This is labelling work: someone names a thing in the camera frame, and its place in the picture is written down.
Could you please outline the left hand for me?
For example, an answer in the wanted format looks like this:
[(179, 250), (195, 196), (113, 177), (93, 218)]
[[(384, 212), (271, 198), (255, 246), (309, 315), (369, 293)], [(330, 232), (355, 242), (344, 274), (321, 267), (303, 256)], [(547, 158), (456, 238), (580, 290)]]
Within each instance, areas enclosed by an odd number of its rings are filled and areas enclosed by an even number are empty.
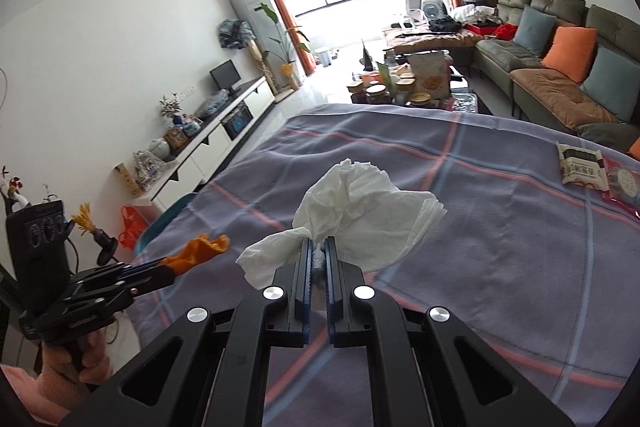
[(80, 362), (60, 346), (42, 345), (42, 372), (38, 377), (39, 389), (51, 399), (79, 398), (87, 385), (102, 385), (113, 375), (113, 366), (106, 351), (106, 329), (82, 337)]

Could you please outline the pink sleeved left forearm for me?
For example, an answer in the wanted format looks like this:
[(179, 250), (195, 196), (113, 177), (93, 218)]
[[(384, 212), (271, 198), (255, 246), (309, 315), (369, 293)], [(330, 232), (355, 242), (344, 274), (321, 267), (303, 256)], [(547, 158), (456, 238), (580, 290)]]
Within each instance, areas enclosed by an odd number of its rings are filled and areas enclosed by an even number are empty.
[(51, 401), (37, 385), (37, 380), (18, 367), (1, 365), (4, 376), (35, 421), (46, 426), (57, 426), (70, 413), (65, 407)]

